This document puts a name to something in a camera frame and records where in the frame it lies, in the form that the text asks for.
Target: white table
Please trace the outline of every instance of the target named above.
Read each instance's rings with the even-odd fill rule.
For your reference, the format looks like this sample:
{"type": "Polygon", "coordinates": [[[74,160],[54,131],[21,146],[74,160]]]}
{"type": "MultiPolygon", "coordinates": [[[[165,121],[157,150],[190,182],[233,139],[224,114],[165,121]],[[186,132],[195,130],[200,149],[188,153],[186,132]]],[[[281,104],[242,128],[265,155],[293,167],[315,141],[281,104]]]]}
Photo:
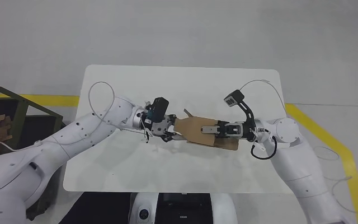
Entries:
{"type": "MultiPolygon", "coordinates": [[[[186,108],[195,116],[244,121],[240,108],[228,107],[223,99],[256,79],[269,80],[282,97],[280,77],[274,70],[92,65],[84,75],[77,117],[91,111],[90,86],[106,81],[116,95],[125,95],[138,105],[163,96],[169,101],[167,114],[179,118],[186,117],[186,108]]],[[[253,82],[242,92],[256,118],[286,116],[269,85],[253,82]]],[[[94,87],[91,93],[96,110],[105,108],[111,97],[105,85],[94,87]]],[[[160,138],[146,144],[143,139],[142,134],[117,130],[67,163],[64,188],[81,192],[291,193],[270,161],[250,155],[247,141],[240,141],[237,151],[227,151],[184,141],[164,143],[160,138]]]]}

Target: cardboard piece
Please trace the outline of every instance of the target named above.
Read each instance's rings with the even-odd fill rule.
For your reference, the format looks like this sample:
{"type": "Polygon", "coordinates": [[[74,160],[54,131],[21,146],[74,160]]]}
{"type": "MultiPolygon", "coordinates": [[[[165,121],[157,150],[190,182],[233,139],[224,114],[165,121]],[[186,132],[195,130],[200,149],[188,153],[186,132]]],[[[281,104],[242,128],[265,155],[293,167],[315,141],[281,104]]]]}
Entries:
{"type": "Polygon", "coordinates": [[[215,126],[217,123],[217,120],[190,116],[184,119],[176,119],[174,131],[181,133],[188,143],[203,144],[225,150],[237,150],[239,147],[238,139],[215,138],[213,134],[203,134],[201,132],[202,126],[215,126]]]}
{"type": "Polygon", "coordinates": [[[8,135],[8,130],[10,129],[11,119],[9,116],[0,115],[0,141],[4,142],[12,138],[8,135]]]}

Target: yellow tape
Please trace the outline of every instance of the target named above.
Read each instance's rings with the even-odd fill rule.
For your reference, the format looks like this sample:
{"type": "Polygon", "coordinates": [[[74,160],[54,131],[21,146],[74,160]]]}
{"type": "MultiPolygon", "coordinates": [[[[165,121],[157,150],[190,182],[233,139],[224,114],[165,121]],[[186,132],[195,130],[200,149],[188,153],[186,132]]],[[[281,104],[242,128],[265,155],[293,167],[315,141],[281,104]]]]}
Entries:
{"type": "MultiPolygon", "coordinates": [[[[21,95],[37,104],[42,106],[78,106],[79,96],[58,96],[58,95],[21,95]]],[[[7,97],[4,94],[0,94],[0,97],[7,97]]],[[[340,141],[335,139],[334,136],[329,134],[326,130],[321,128],[315,121],[305,115],[293,104],[286,104],[286,111],[296,121],[306,127],[311,133],[313,133],[318,139],[325,143],[329,148],[334,150],[341,157],[343,168],[346,176],[352,176],[352,179],[348,180],[348,187],[351,193],[352,203],[354,209],[358,211],[358,174],[352,152],[343,145],[340,141]]]]}
{"type": "Polygon", "coordinates": [[[79,96],[59,96],[59,95],[31,95],[20,94],[20,96],[31,100],[41,106],[78,106],[79,96]]]}
{"type": "Polygon", "coordinates": [[[354,210],[358,211],[358,174],[356,164],[354,163],[353,153],[334,136],[321,128],[314,120],[300,111],[295,105],[286,104],[286,111],[292,118],[306,127],[324,144],[339,154],[346,176],[352,176],[352,179],[348,180],[347,183],[351,193],[354,210]]]}

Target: black bracket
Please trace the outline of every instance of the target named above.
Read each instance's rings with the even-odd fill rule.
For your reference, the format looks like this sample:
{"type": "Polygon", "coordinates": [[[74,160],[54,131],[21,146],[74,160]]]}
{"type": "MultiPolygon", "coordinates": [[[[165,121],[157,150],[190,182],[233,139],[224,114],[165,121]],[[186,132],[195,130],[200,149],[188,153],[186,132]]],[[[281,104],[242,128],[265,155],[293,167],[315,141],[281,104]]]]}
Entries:
{"type": "Polygon", "coordinates": [[[235,90],[227,97],[225,97],[224,101],[228,104],[228,106],[238,105],[246,114],[246,121],[243,123],[243,138],[246,138],[249,142],[255,140],[255,134],[253,131],[256,129],[255,118],[253,116],[252,110],[248,107],[248,105],[243,101],[245,98],[244,94],[240,92],[240,90],[235,90]]]}

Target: white cable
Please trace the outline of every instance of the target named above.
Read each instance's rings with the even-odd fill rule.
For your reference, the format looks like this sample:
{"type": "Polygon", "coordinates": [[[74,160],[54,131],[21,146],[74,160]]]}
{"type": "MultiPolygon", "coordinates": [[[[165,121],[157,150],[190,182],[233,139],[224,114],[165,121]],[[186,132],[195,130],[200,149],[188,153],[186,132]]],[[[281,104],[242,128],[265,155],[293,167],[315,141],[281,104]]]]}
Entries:
{"type": "Polygon", "coordinates": [[[7,144],[3,143],[3,142],[0,142],[0,144],[2,144],[3,146],[5,146],[6,148],[8,148],[10,151],[12,152],[18,152],[18,151],[22,151],[22,150],[26,150],[28,149],[29,147],[26,147],[26,148],[22,148],[20,150],[14,150],[13,148],[11,148],[10,146],[8,146],[7,144]]]}
{"type": "MultiPolygon", "coordinates": [[[[337,152],[331,150],[330,148],[327,148],[327,147],[324,147],[324,146],[316,146],[316,147],[313,148],[313,150],[314,150],[315,148],[324,148],[324,149],[327,149],[327,150],[329,150],[329,151],[331,151],[331,152],[333,152],[334,154],[337,155],[337,158],[336,158],[336,159],[328,159],[328,158],[323,158],[323,157],[319,157],[319,156],[316,155],[316,156],[317,156],[318,158],[320,158],[321,160],[334,161],[334,160],[338,160],[338,159],[340,158],[339,154],[338,154],[337,152]]],[[[333,178],[328,178],[328,177],[326,177],[326,176],[323,176],[323,177],[324,177],[325,179],[327,179],[327,180],[336,181],[336,183],[335,183],[335,184],[333,185],[333,187],[332,187],[331,192],[332,192],[332,195],[333,195],[333,197],[335,198],[337,204],[338,204],[339,206],[341,206],[343,209],[345,209],[345,210],[347,210],[347,211],[349,211],[349,212],[358,213],[357,211],[350,210],[350,209],[346,208],[343,204],[341,204],[341,202],[339,202],[338,199],[336,198],[335,193],[334,193],[334,191],[333,191],[333,190],[335,189],[335,187],[336,187],[340,182],[342,182],[342,181],[348,181],[349,179],[352,179],[352,176],[346,176],[345,178],[341,178],[341,179],[333,179],[333,178]]]]}
{"type": "Polygon", "coordinates": [[[251,83],[251,82],[263,82],[263,83],[266,83],[266,84],[269,84],[272,88],[274,88],[274,90],[276,91],[276,93],[277,93],[277,95],[278,95],[278,97],[280,98],[280,101],[281,101],[281,105],[282,105],[282,107],[284,108],[284,110],[285,110],[285,113],[287,113],[286,112],[286,108],[285,108],[285,104],[284,104],[284,101],[282,100],[282,98],[281,98],[281,96],[280,96],[280,94],[279,94],[279,92],[278,92],[278,90],[270,83],[270,81],[269,80],[251,80],[251,81],[249,81],[249,82],[247,82],[247,83],[245,83],[239,90],[241,91],[242,90],[242,88],[244,88],[247,84],[249,84],[249,83],[251,83]]]}
{"type": "Polygon", "coordinates": [[[330,148],[327,148],[327,147],[325,147],[325,146],[316,146],[316,147],[313,148],[313,151],[314,151],[316,148],[325,148],[325,149],[327,149],[327,150],[333,152],[333,153],[336,155],[336,158],[323,158],[323,157],[317,156],[317,154],[316,154],[316,156],[317,156],[318,158],[320,158],[321,160],[335,161],[335,160],[339,160],[339,159],[340,159],[340,156],[338,155],[338,153],[335,152],[335,151],[333,151],[333,150],[331,150],[330,148]]]}
{"type": "Polygon", "coordinates": [[[337,182],[333,185],[333,187],[332,187],[332,195],[333,195],[333,197],[335,198],[336,202],[337,202],[343,209],[345,209],[345,210],[347,210],[347,211],[349,211],[349,212],[352,212],[352,213],[358,213],[357,211],[350,210],[349,208],[346,208],[343,204],[341,204],[341,202],[339,202],[339,201],[337,200],[337,198],[336,198],[336,196],[335,196],[335,193],[334,193],[334,191],[333,191],[333,190],[335,189],[335,187],[336,187],[340,182],[342,182],[342,181],[347,181],[347,180],[349,180],[349,179],[352,179],[352,176],[347,176],[347,177],[342,178],[342,179],[340,179],[339,181],[337,181],[337,182]]]}
{"type": "MultiPolygon", "coordinates": [[[[112,87],[108,82],[99,81],[99,82],[95,82],[95,83],[89,88],[87,95],[88,95],[88,103],[89,103],[89,106],[90,106],[92,112],[93,112],[94,115],[97,116],[97,117],[99,118],[99,120],[100,120],[100,122],[99,122],[99,124],[97,125],[97,127],[96,127],[90,134],[88,134],[89,136],[91,136],[91,134],[93,134],[93,132],[95,132],[95,131],[99,128],[99,126],[101,125],[101,123],[102,123],[102,122],[105,122],[104,119],[105,119],[106,115],[108,114],[108,112],[110,111],[110,109],[113,107],[113,104],[114,104],[114,101],[115,101],[115,91],[114,91],[113,87],[112,87]],[[92,91],[92,88],[93,88],[95,85],[99,84],[99,83],[104,83],[104,84],[108,85],[108,86],[111,88],[111,91],[112,91],[112,102],[111,102],[110,107],[108,108],[108,110],[107,110],[107,111],[105,112],[105,114],[103,115],[103,118],[101,118],[101,117],[95,112],[95,110],[94,110],[94,108],[93,108],[93,106],[92,106],[92,102],[91,102],[91,91],[92,91]]],[[[114,126],[114,127],[118,128],[119,130],[126,130],[126,131],[128,131],[128,132],[134,132],[134,133],[140,133],[140,134],[142,134],[142,132],[135,131],[135,130],[130,130],[130,129],[122,128],[122,127],[118,127],[118,126],[116,126],[116,125],[114,125],[114,124],[109,124],[109,125],[114,126]]],[[[75,143],[80,142],[80,141],[82,141],[82,140],[83,140],[83,139],[80,139],[80,140],[75,141],[75,142],[72,142],[72,143],[60,143],[60,142],[58,142],[58,141],[56,141],[56,142],[43,141],[43,142],[51,142],[51,143],[55,143],[55,144],[67,146],[67,145],[70,145],[70,144],[75,144],[75,143]]]]}

